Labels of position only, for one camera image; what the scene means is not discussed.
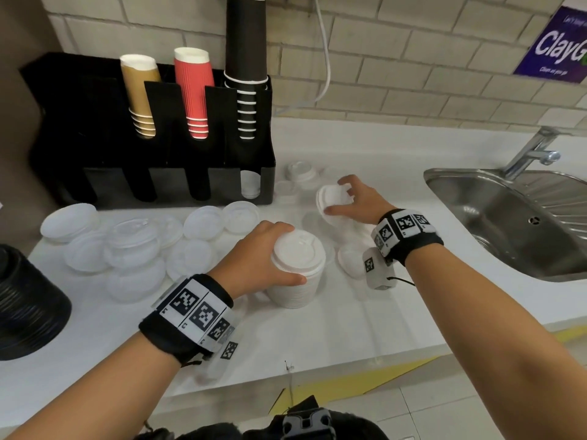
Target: stainless steel sink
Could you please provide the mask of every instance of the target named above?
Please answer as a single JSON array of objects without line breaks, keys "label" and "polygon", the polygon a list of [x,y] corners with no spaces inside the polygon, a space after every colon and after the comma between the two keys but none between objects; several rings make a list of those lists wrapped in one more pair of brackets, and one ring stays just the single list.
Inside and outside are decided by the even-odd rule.
[{"label": "stainless steel sink", "polygon": [[587,278],[587,183],[547,171],[430,169],[430,189],[492,255],[534,278]]}]

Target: white countertop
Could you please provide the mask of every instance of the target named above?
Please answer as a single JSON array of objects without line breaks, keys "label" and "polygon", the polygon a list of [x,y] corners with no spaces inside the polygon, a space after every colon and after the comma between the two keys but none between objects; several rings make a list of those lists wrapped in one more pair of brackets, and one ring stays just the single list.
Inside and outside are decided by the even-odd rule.
[{"label": "white countertop", "polygon": [[[519,273],[485,251],[424,182],[430,168],[497,168],[513,157],[530,135],[418,126],[372,125],[276,119],[273,126],[278,168],[293,160],[316,167],[349,168],[398,207],[422,211],[458,257],[503,288],[538,321],[551,329],[582,323],[587,317],[587,280],[550,283]],[[587,179],[587,140],[560,138],[553,145],[563,160],[552,168]],[[534,163],[532,169],[540,169]],[[102,212],[109,226],[135,216],[171,213],[185,219],[192,209]],[[262,219],[286,221],[339,236],[320,220],[313,198],[297,207],[261,207]],[[215,243],[226,252],[236,243],[223,236]],[[69,270],[63,246],[41,240],[30,255],[35,264],[71,299],[68,325],[51,343],[18,360],[0,362],[0,428],[21,424],[110,354],[137,329],[157,295],[136,304],[119,304],[105,292],[105,274],[83,276]],[[398,276],[408,279],[404,268]],[[170,285],[166,280],[163,288]],[[316,299],[298,310],[280,309],[263,293],[246,299],[238,328],[239,348],[218,377],[204,368],[186,368],[166,396],[247,383],[344,363],[427,352],[445,345],[413,286],[369,290],[346,276],[334,262],[327,266]]]}]

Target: poster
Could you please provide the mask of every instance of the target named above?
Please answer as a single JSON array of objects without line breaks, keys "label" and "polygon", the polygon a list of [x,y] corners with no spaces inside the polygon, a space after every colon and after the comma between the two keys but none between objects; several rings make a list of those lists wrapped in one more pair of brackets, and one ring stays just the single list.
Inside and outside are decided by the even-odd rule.
[{"label": "poster", "polygon": [[587,12],[561,6],[514,73],[571,83],[587,78]]}]

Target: red ripple paper cup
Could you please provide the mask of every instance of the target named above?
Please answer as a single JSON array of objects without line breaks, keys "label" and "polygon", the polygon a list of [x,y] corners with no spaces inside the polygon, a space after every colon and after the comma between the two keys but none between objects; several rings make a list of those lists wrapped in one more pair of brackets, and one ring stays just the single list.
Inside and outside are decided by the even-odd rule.
[{"label": "red ripple paper cup", "polygon": [[[175,80],[181,87],[188,124],[202,122],[208,124],[206,113],[205,87],[214,86],[212,65],[210,65],[209,53],[203,49],[192,47],[179,47],[175,52]],[[192,137],[208,137],[208,128],[204,132],[192,132]]]}]

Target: stack of paper cups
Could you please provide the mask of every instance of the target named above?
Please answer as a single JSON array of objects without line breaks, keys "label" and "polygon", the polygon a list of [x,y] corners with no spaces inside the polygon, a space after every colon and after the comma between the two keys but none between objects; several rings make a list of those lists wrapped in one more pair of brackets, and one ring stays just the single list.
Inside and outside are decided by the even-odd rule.
[{"label": "stack of paper cups", "polygon": [[121,56],[120,67],[135,128],[141,136],[150,139],[156,131],[145,82],[161,81],[157,62],[149,56],[127,54]]},{"label": "stack of paper cups", "polygon": [[175,49],[175,80],[181,86],[187,125],[194,139],[208,137],[207,86],[214,86],[209,53],[192,47]]},{"label": "stack of paper cups", "polygon": [[267,89],[265,0],[227,0],[225,86],[237,90],[238,131],[253,140],[257,93]]},{"label": "stack of paper cups", "polygon": [[327,262],[324,245],[311,233],[296,229],[277,240],[271,260],[277,268],[303,274],[308,281],[302,286],[271,287],[267,290],[269,298],[275,304],[289,309],[307,306],[316,295]]}]

